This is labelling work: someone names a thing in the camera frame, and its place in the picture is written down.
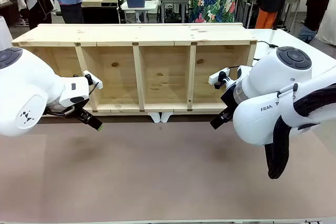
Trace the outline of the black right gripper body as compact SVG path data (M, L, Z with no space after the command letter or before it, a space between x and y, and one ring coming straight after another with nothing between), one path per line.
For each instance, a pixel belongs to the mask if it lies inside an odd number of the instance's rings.
M237 108L238 104L234 99L234 90L236 85L232 84L230 87L226 89L224 94L221 96L221 100L226 104L227 108L226 111L229 113L234 113L235 109Z

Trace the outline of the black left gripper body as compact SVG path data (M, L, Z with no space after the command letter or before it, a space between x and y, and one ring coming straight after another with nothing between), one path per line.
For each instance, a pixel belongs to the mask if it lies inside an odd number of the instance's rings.
M89 123L90 119L92 118L92 114L83 108L88 102L89 99L80 101L61 112L52 111L51 108L45 108L43 115L59 116L66 119L75 118L82 123Z

